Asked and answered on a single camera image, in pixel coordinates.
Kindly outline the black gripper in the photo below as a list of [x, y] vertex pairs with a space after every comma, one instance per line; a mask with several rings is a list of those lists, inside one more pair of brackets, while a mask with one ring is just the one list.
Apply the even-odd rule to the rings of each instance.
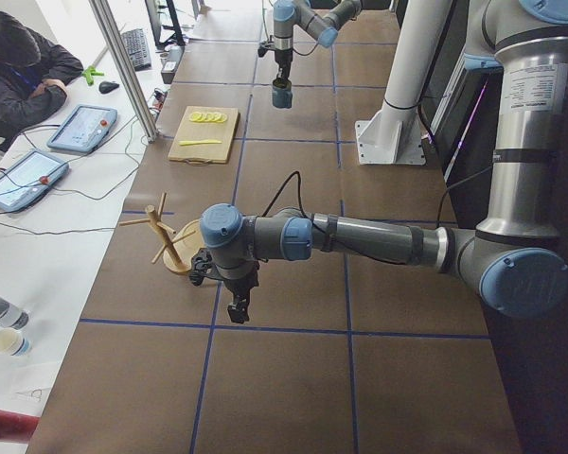
[[278, 65], [277, 74], [279, 76], [288, 76], [291, 72], [291, 66], [293, 62], [293, 50], [291, 48], [276, 49], [275, 62]]
[[248, 306], [251, 301], [251, 291], [259, 286], [258, 268], [250, 269], [245, 275], [235, 279], [225, 279], [226, 288], [232, 293], [234, 302], [239, 303], [239, 311], [235, 305], [227, 307], [228, 316], [232, 323], [247, 323], [250, 321]]

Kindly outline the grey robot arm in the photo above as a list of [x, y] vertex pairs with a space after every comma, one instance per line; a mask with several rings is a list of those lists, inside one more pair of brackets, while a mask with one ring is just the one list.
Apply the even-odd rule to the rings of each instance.
[[[317, 45], [329, 48], [335, 42], [339, 29], [355, 18], [362, 10], [360, 1], [344, 1], [326, 16], [317, 14], [307, 1], [277, 1], [273, 10], [274, 34], [259, 47], [259, 54], [275, 52], [278, 72], [272, 82], [272, 101], [277, 109], [290, 109], [293, 105], [293, 89], [290, 72], [293, 63], [293, 30], [298, 26], [308, 33]], [[236, 215], [237, 242], [240, 245], [240, 265], [236, 278], [226, 287], [233, 294], [233, 302], [227, 311], [233, 323], [249, 321], [248, 307], [251, 289], [258, 286], [258, 270], [261, 261], [282, 259], [307, 260], [311, 257], [313, 241], [318, 238], [329, 246], [334, 238], [334, 221], [327, 217], [321, 227], [314, 223], [315, 216], [307, 214], [302, 200], [296, 209], [282, 210], [271, 217], [263, 215]]]
[[[408, 1], [382, 107], [370, 121], [355, 125], [360, 164], [424, 163], [418, 146], [406, 141], [417, 131], [414, 109], [452, 3]], [[330, 47], [363, 8], [364, 1], [341, 1], [322, 17], [309, 1], [276, 1], [273, 38], [259, 52], [275, 52], [275, 107], [292, 107], [294, 26]], [[200, 217], [205, 247], [191, 259], [192, 284], [223, 281], [233, 294], [230, 320], [245, 323], [259, 261], [306, 260], [314, 248], [393, 265], [433, 266], [457, 276], [509, 317], [532, 317], [556, 306], [567, 291], [568, 268], [550, 250], [559, 233], [549, 220], [548, 202], [568, 90], [568, 1], [470, 1], [463, 50], [466, 70], [503, 71], [488, 214], [474, 231], [307, 215], [300, 189], [299, 209], [272, 217], [266, 214], [271, 204], [258, 217], [220, 203]]]

